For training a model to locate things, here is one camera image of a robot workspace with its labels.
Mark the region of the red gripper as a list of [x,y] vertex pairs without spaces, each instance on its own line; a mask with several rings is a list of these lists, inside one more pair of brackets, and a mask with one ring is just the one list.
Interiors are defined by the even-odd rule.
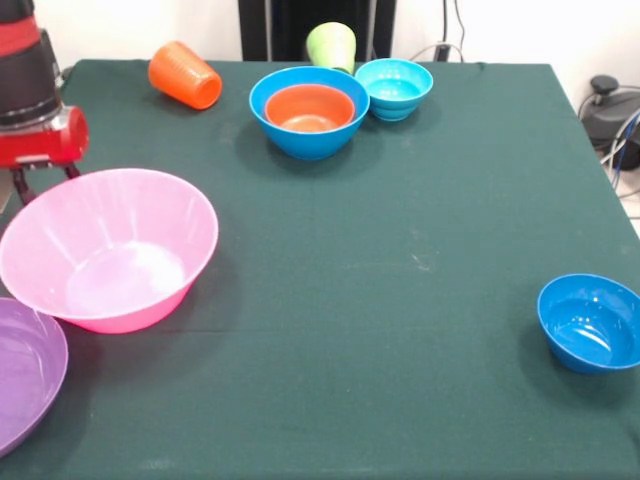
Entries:
[[1,167],[11,169],[14,188],[23,206],[36,198],[23,166],[60,166],[67,179],[81,175],[73,162],[80,161],[89,147],[89,126],[83,111],[64,106],[45,122],[26,128],[1,131]]

